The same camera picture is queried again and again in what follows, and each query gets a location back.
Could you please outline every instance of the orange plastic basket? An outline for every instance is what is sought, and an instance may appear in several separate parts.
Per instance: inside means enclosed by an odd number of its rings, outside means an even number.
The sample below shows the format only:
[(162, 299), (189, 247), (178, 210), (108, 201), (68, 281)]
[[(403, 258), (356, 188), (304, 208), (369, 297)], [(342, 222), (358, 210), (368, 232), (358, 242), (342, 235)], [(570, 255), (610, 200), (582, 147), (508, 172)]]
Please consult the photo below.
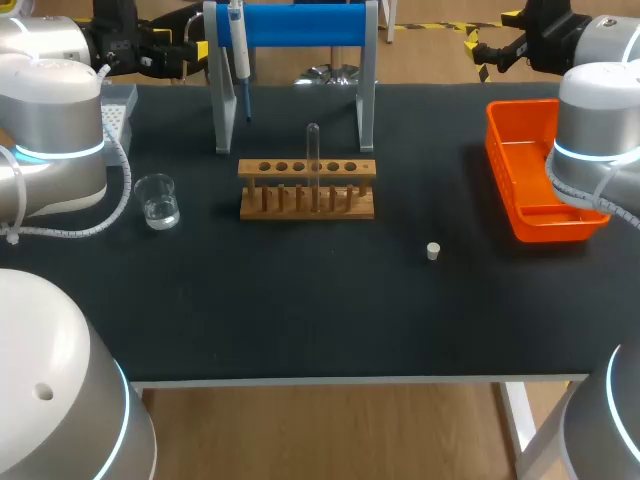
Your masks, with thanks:
[(527, 243), (577, 242), (609, 222), (553, 194), (545, 161), (558, 125), (558, 100), (493, 102), (487, 153), (516, 237)]

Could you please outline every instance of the glass test tube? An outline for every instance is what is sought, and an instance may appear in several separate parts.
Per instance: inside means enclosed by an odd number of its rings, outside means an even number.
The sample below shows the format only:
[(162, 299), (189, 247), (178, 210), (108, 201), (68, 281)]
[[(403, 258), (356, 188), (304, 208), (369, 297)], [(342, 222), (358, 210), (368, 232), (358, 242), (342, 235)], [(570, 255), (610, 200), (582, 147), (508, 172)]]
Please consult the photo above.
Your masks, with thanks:
[(320, 209), (320, 127), (307, 125), (307, 172), (311, 191), (311, 211)]

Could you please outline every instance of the floor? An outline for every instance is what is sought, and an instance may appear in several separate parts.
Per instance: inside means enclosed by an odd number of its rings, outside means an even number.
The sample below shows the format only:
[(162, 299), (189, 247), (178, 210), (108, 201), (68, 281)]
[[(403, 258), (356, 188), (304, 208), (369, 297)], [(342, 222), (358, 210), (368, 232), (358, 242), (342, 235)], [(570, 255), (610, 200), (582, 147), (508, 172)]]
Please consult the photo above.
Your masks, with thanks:
[[(137, 4), (142, 18), (153, 18), (185, 2)], [(524, 0), (399, 0), (397, 21), (491, 22), (523, 5)], [(574, 0), (573, 6), (591, 15), (640, 16), (637, 0)], [(38, 0), (36, 14), (88, 17), (91, 1)], [(384, 33), (380, 82), (479, 81), (464, 53), (464, 34), (398, 30), (388, 45)], [(486, 28), (480, 40), (502, 46), (516, 34)], [(345, 57), (357, 63), (358, 52), (347, 50)], [(309, 66), (328, 61), (327, 49), (260, 50), (259, 82), (290, 84)], [(532, 72), (524, 62), (502, 75), (490, 67), (490, 78), (559, 80)], [(134, 76), (120, 81), (149, 80)], [(564, 388), (559, 382), (527, 385), (538, 425)], [(145, 395), (158, 438), (158, 480), (513, 479), (512, 454), (496, 400), (495, 386), (488, 384), (190, 389)], [(546, 478), (567, 477), (556, 464)]]

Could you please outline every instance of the white table frame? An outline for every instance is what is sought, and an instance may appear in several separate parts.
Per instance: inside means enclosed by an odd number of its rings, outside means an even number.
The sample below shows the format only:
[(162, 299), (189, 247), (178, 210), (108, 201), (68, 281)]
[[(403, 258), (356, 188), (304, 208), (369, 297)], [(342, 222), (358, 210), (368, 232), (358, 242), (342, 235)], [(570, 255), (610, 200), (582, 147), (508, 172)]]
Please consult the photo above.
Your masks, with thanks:
[[(185, 380), (175, 382), (132, 382), (139, 395), (145, 388), (224, 388), (295, 385), (407, 385), (425, 383), (499, 383), (507, 417), (511, 443), (516, 458), (516, 474), (520, 480), (541, 478), (560, 457), (569, 474), (577, 480), (568, 461), (563, 442), (562, 420), (571, 395), (586, 375), (528, 376), (453, 376), (453, 377), (319, 377), (319, 378), (254, 378), (231, 380)], [(539, 430), (536, 429), (524, 382), (571, 381), (553, 411)]]
[(380, 0), (384, 23), (387, 26), (387, 43), (393, 43), (393, 36), (396, 31), (396, 11), (399, 0)]

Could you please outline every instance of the rubber stopper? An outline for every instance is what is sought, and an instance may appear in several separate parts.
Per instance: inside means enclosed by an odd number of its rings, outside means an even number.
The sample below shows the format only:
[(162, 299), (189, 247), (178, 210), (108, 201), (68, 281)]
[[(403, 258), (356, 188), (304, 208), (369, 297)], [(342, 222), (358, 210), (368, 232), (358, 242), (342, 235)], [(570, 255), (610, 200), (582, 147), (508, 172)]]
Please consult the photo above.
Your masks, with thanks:
[(440, 245), (438, 245), (436, 242), (431, 242), (429, 245), (427, 245), (427, 258), (429, 260), (436, 260), (439, 253)]

